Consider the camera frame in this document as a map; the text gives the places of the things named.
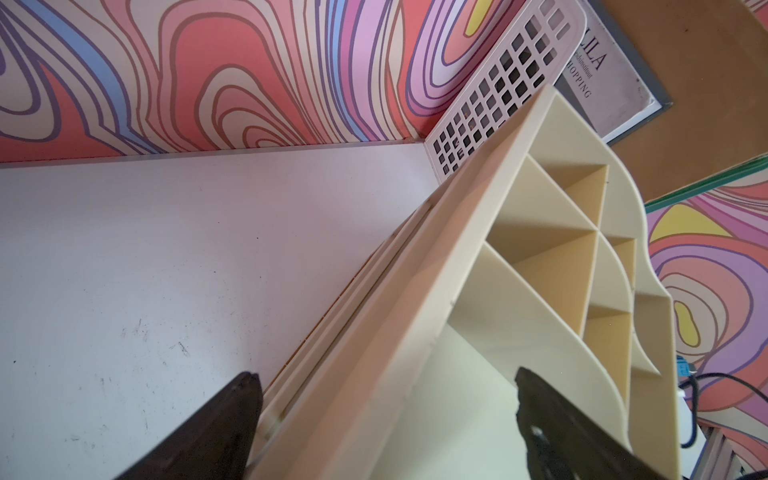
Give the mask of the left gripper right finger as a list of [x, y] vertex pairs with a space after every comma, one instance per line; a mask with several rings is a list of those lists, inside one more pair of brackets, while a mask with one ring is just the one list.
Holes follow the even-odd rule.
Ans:
[[516, 372], [518, 430], [532, 479], [661, 479], [535, 372]]

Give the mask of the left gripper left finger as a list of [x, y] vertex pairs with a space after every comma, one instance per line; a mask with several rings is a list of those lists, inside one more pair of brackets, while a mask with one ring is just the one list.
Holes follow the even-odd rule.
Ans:
[[242, 479], [263, 407], [259, 375], [244, 371], [120, 479]]

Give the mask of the green folder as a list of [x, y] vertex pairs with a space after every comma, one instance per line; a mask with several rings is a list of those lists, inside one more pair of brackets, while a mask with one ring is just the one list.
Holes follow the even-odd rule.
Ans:
[[712, 189], [719, 188], [733, 181], [739, 180], [767, 168], [767, 155], [755, 157], [737, 166], [719, 172], [713, 176], [697, 181], [660, 198], [645, 204], [645, 213], [650, 214], [657, 210], [670, 207]]

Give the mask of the white file organizer rack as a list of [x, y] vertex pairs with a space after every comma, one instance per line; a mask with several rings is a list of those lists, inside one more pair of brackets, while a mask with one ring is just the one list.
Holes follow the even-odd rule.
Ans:
[[587, 27], [577, 1], [527, 1], [424, 140], [443, 183], [541, 88], [553, 85]]

